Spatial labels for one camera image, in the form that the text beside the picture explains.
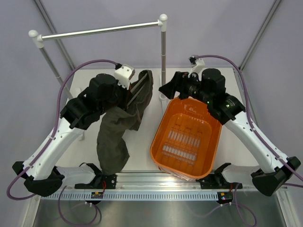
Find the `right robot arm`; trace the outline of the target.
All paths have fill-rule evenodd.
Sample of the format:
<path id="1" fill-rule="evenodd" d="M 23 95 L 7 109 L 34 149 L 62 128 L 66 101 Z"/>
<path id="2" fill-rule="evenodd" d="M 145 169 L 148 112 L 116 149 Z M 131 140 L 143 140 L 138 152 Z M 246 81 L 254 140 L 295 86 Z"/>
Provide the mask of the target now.
<path id="1" fill-rule="evenodd" d="M 251 121 L 244 105 L 226 92 L 225 77 L 218 69 L 203 70 L 201 79 L 195 72 L 177 71 L 159 91 L 168 99 L 179 92 L 180 99 L 192 97 L 206 104 L 208 113 L 229 129 L 256 159 L 257 166 L 222 165 L 214 176 L 218 187 L 230 183 L 253 185 L 263 195 L 271 196 L 301 165 L 297 157 L 288 157 L 278 150 Z"/>

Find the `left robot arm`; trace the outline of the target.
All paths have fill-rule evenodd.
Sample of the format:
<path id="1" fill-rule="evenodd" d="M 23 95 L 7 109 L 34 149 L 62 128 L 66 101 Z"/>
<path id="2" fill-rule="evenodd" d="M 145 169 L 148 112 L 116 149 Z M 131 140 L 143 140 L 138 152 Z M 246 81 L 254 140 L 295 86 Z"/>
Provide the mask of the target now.
<path id="1" fill-rule="evenodd" d="M 91 124 L 104 118 L 115 107 L 126 108 L 133 96 L 132 74 L 101 73 L 93 77 L 89 85 L 57 111 L 56 122 L 48 137 L 25 161 L 17 161 L 12 168 L 23 178 L 25 188 L 34 195 L 47 197 L 61 187 L 84 185 L 98 188 L 102 171 L 94 164 L 60 167 L 58 160 L 68 147 Z"/>

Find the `dark green shorts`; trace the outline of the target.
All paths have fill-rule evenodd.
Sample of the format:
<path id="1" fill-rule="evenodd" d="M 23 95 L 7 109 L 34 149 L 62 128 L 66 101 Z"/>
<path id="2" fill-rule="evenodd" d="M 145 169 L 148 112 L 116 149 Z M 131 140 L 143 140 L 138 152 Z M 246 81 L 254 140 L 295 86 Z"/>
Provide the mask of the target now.
<path id="1" fill-rule="evenodd" d="M 139 73 L 139 79 L 147 77 L 142 91 L 126 110 L 114 107 L 102 117 L 97 136 L 97 156 L 104 175 L 120 172 L 129 159 L 123 135 L 126 130 L 138 131 L 144 111 L 152 98 L 153 75 L 151 70 Z"/>

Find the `beige wire hanger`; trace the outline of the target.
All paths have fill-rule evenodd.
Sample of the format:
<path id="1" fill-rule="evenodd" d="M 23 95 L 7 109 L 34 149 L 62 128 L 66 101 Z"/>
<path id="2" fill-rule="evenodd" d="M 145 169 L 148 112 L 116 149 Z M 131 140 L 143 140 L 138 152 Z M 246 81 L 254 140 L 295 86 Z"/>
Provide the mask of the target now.
<path id="1" fill-rule="evenodd" d="M 138 80 L 134 83 L 131 83 L 126 107 L 128 107 L 138 97 L 139 93 L 143 90 L 144 85 L 149 81 L 148 74 L 149 74 L 148 70 L 142 71 L 138 76 Z"/>

